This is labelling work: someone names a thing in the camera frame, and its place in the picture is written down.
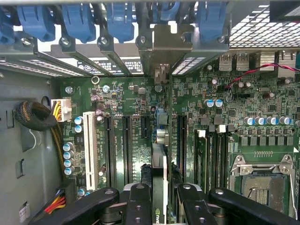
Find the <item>open grey PC case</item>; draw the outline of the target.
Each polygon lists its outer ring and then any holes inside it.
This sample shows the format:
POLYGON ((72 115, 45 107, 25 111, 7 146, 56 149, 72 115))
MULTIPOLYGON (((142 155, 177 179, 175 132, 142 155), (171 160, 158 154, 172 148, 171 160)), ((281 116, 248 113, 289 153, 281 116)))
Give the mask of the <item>open grey PC case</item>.
POLYGON ((188 24, 192 50, 174 66, 174 75, 199 71, 223 54, 235 56, 282 50, 300 51, 300 22, 270 22, 271 0, 0 0, 15 13, 15 43, 0 45, 0 225, 30 225, 77 200, 65 173, 63 123, 52 115, 51 100, 63 99, 66 78, 150 77, 154 2, 180 2, 171 31, 188 24), (222 36, 201 42, 199 1, 226 1, 222 36), (124 43, 108 33, 107 3, 133 4, 134 39, 124 43), (88 3, 96 39, 69 36, 62 5, 88 3), (27 34, 17 6, 45 5, 55 23, 55 40, 27 34))

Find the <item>blue slot retention clip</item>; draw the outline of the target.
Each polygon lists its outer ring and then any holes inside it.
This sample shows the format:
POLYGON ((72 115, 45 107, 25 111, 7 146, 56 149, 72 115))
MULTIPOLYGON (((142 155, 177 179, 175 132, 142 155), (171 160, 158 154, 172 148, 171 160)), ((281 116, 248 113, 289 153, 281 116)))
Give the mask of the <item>blue slot retention clip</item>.
POLYGON ((152 21, 154 23, 164 24, 174 21, 180 8, 180 2, 154 2, 152 4, 152 21))
POLYGON ((200 41, 210 42, 222 36, 226 1, 199 1, 196 13, 200 41))
POLYGON ((127 2, 107 3, 108 33, 119 43, 134 39, 133 4, 127 2))
POLYGON ((82 43, 96 39, 96 27, 90 4, 64 4, 62 5, 62 15, 69 36, 82 43))
POLYGON ((23 30, 42 42, 55 40, 55 23, 45 5, 17 6, 23 30))
POLYGON ((14 26, 15 13, 11 8, 0 6, 0 45, 15 43, 14 26))

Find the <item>silver USB port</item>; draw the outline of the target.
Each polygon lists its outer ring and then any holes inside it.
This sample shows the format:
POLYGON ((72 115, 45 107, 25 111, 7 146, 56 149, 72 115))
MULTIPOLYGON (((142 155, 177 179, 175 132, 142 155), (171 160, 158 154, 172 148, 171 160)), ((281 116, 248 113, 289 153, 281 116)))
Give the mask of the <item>silver USB port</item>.
POLYGON ((232 70, 232 55, 229 53, 223 54, 219 57, 219 71, 231 71, 232 70))
POLYGON ((247 53, 236 54, 236 70, 237 71, 249 70, 249 55, 247 53))

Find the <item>silver rear port housing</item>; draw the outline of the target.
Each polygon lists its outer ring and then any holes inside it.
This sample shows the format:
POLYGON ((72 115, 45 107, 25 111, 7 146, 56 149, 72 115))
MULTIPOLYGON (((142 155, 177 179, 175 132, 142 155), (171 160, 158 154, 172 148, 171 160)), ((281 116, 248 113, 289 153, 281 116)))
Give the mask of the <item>silver rear port housing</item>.
MULTIPOLYGON (((296 60, 296 52, 288 51, 288 50, 282 50, 279 52, 279 58, 278 58, 278 64, 281 66, 286 66, 290 68, 295 67, 295 60, 296 60)), ((295 75, 294 71, 291 71, 287 68, 278 68, 278 79, 283 78, 293 78, 295 75)))
POLYGON ((260 53, 260 71, 274 71, 274 66, 265 66, 265 64, 273 64, 275 62, 275 53, 274 52, 261 52, 260 53))

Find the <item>RAM slot with white latch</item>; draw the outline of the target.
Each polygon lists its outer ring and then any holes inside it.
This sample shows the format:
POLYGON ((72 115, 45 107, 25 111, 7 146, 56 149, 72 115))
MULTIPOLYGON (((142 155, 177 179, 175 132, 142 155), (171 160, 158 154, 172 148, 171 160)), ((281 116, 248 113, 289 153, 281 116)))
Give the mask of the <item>RAM slot with white latch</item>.
POLYGON ((226 125, 219 125, 217 128, 217 186, 223 187, 224 185, 224 169, 226 162, 225 149, 226 144, 226 125))

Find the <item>RAM slot with black latch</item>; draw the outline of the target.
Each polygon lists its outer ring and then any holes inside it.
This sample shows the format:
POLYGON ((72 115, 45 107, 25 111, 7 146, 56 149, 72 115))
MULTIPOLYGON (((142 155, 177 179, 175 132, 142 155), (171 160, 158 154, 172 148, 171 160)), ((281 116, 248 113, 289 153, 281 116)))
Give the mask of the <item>RAM slot with black latch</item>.
POLYGON ((209 189, 215 186, 216 176, 216 133, 215 127, 209 126, 209 189))

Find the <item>metal locking lever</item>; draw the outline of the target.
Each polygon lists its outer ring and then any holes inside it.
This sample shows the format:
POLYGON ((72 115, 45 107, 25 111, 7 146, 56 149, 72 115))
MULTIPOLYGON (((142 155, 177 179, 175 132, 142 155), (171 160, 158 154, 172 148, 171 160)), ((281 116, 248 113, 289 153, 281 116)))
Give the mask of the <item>metal locking lever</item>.
POLYGON ((290 182, 290 203, 289 203, 289 216, 298 220, 298 213, 296 208, 296 202, 295 202, 295 166, 291 165, 291 171, 289 174, 289 182, 290 182))

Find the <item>white expansion slot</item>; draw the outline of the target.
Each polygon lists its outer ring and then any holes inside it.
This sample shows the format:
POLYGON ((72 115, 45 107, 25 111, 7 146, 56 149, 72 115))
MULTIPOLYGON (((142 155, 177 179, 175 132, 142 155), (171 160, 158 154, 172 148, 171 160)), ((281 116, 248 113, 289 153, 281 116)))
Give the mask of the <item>white expansion slot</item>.
POLYGON ((83 113, 83 136, 85 153, 86 187, 96 190, 98 187, 98 150, 96 137, 95 112, 83 113))

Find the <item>green motherboard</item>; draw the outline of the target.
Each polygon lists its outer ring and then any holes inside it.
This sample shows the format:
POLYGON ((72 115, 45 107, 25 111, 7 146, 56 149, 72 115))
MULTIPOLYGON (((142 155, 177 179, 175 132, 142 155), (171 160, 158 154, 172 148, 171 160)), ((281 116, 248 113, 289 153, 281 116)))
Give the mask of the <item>green motherboard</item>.
MULTIPOLYGON (((168 205, 167 223, 179 221, 177 182, 172 163, 177 165, 177 117, 187 117, 186 176, 183 183, 209 189, 209 126, 226 125, 226 162, 223 188, 229 189, 229 172, 234 158, 242 155, 247 162, 278 162, 285 154, 296 165, 297 213, 300 220, 300 51, 295 67, 275 62, 274 71, 260 71, 260 52, 249 55, 249 70, 219 71, 219 60, 186 75, 174 75, 166 86, 167 94, 155 92, 150 77, 66 78, 60 83, 63 99, 71 99, 72 119, 63 127, 65 173, 72 179, 77 199, 108 187, 105 162, 104 117, 114 122, 116 187, 123 191, 124 153, 122 117, 129 115, 132 123, 132 183, 141 183, 141 166, 149 164, 152 174, 152 144, 157 121, 155 111, 166 106, 169 118, 170 143, 167 154, 168 205), (278 79, 278 68, 295 72, 293 78, 278 79), (98 186, 86 187, 83 113, 95 112, 97 137, 98 186), (150 136, 141 138, 141 116, 150 117, 150 136)), ((214 188, 217 186, 217 166, 214 188)))

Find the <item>CPU socket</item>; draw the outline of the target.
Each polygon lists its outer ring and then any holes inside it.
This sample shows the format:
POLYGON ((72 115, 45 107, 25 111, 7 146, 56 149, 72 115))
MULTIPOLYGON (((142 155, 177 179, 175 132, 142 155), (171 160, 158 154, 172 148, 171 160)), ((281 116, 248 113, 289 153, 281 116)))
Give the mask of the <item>CPU socket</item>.
MULTIPOLYGON (((247 162, 242 155, 234 158, 229 172, 229 189, 250 200, 289 216, 291 165, 296 165, 289 154, 278 162, 247 162)), ((295 202, 297 194, 295 181, 295 202)))

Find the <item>white power connector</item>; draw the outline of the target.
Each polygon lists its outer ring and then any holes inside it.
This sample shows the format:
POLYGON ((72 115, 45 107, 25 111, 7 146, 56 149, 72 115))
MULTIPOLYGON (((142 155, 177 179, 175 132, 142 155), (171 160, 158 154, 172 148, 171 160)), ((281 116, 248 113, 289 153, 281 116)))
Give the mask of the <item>white power connector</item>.
POLYGON ((65 122, 72 119, 71 99, 52 99, 52 115, 58 122, 65 122))

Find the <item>short black expansion slot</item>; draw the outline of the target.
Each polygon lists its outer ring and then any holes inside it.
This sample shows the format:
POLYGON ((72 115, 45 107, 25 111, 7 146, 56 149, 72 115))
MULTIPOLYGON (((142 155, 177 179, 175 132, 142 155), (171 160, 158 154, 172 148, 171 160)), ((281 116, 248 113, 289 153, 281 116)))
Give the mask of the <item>short black expansion slot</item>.
POLYGON ((141 116, 141 138, 149 138, 150 136, 150 117, 148 115, 141 116))

